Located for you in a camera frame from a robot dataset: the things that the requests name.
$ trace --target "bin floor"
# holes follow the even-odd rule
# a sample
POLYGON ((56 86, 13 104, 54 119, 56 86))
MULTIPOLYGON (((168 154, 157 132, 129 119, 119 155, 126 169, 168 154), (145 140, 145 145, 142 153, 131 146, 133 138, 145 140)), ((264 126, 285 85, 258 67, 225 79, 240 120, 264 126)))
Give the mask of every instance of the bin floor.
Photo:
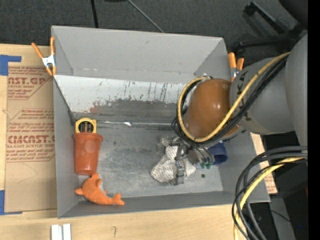
MULTIPOLYGON (((197 167, 179 185, 161 183, 150 176, 151 169, 164 155, 157 151, 157 143, 161 137, 175 136, 170 129, 99 124, 97 133, 103 136, 97 173, 110 196, 116 192, 128 198, 223 191, 217 166, 197 167)), ((80 184, 86 178, 80 176, 80 184)))

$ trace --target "yellow cable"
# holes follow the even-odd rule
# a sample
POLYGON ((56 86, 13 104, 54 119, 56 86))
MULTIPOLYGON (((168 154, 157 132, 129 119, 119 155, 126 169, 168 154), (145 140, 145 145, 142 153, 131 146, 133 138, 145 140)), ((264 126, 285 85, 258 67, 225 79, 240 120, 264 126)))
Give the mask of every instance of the yellow cable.
MULTIPOLYGON (((260 174, 250 185, 249 187, 247 188, 246 192, 243 194, 243 197, 241 198, 240 200, 240 208, 241 210, 243 209, 249 195, 252 193, 252 191, 256 188, 256 186, 265 178, 265 176, 267 176, 269 173, 272 173, 273 171, 275 171, 276 169, 282 167, 285 163, 290 163, 290 162, 294 162, 294 161, 297 161, 297 160, 301 160, 301 159, 305 159, 304 157, 289 157, 289 158, 286 158, 286 159, 283 159, 281 161, 279 161, 277 163, 277 165, 273 165, 267 169, 265 169, 265 171, 260 174)), ((235 214, 235 219, 236 221, 239 223, 239 214, 238 212, 235 214)), ((238 240, 239 239, 239 235, 238 235, 238 230, 237 230, 237 226, 236 224, 234 224, 233 226, 233 237, 235 240, 238 240)))
POLYGON ((269 61, 265 66, 263 66, 252 78, 251 80, 248 82, 248 84, 245 86, 245 88, 243 89, 243 91, 241 92, 241 94, 239 95, 239 97, 236 99, 236 101, 234 102, 234 104, 232 105, 232 107, 230 108, 229 112, 226 114, 226 116, 224 117, 224 119, 221 121, 221 123, 217 126, 217 128, 211 132, 208 136, 206 137, 202 137, 202 138, 197 138, 194 137, 185 127, 183 119, 182 119, 182 114, 181 114, 181 105, 182 105, 182 99, 183 96, 187 90, 187 88, 192 85, 195 82, 198 82, 200 80, 203 80, 203 77, 198 77, 194 80, 192 80, 191 82, 189 82, 182 90, 179 100, 178 100, 178 104, 177 104, 177 110, 178 110, 178 121, 179 124, 181 126, 181 129, 183 131, 183 133, 192 141, 195 142, 205 142, 209 139, 211 139, 214 135, 216 135, 225 125, 225 123, 228 121, 228 119, 230 118, 230 116, 232 115, 232 113, 236 110, 238 104, 241 102, 242 98, 245 96, 245 94, 248 92, 249 88, 251 87, 251 85, 257 80, 257 78, 266 70, 268 69, 270 66, 272 66, 273 64, 275 64, 276 62, 278 62, 279 60, 281 60, 282 58, 284 58, 285 56, 287 56, 290 52, 286 52, 284 54, 281 54, 278 57, 275 57, 273 60, 269 61))

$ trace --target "orange toy dolphin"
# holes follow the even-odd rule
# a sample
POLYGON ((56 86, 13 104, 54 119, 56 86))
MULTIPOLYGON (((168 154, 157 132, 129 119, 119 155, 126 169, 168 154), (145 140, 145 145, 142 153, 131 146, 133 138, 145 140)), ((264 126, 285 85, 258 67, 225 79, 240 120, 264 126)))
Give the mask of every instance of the orange toy dolphin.
POLYGON ((86 179, 82 185, 82 188, 77 188, 75 193, 80 196, 84 196, 89 201, 99 205, 119 205, 123 206, 124 201, 121 200, 121 194, 116 193, 113 198, 107 196, 107 191, 104 193, 100 189, 102 179, 99 178, 99 174, 92 174, 90 178, 86 179))

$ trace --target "gray carpet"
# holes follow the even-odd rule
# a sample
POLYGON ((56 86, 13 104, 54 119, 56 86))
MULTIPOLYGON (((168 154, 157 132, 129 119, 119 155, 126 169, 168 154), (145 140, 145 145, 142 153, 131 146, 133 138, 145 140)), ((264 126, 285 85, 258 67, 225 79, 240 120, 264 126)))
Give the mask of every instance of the gray carpet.
MULTIPOLYGON (((230 44, 259 34, 243 17, 251 1, 293 28, 296 20, 278 0, 131 0, 165 33, 223 37, 230 44)), ((159 32, 127 0, 94 0, 98 27, 102 29, 159 32)), ((0 0, 0 43, 48 45, 52 25, 95 27, 91 0, 0 0)), ((274 34, 261 20, 264 34, 274 34)), ((242 54, 246 65, 276 56, 273 47, 250 49, 242 54)))

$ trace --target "orange plastic cup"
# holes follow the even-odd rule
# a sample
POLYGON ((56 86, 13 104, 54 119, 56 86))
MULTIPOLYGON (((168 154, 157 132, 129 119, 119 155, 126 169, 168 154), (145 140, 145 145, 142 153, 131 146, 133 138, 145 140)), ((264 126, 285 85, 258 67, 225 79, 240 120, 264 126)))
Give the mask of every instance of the orange plastic cup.
POLYGON ((75 140, 74 170, 79 175, 92 175, 97 172, 100 144, 103 137, 92 132, 79 132, 75 140))

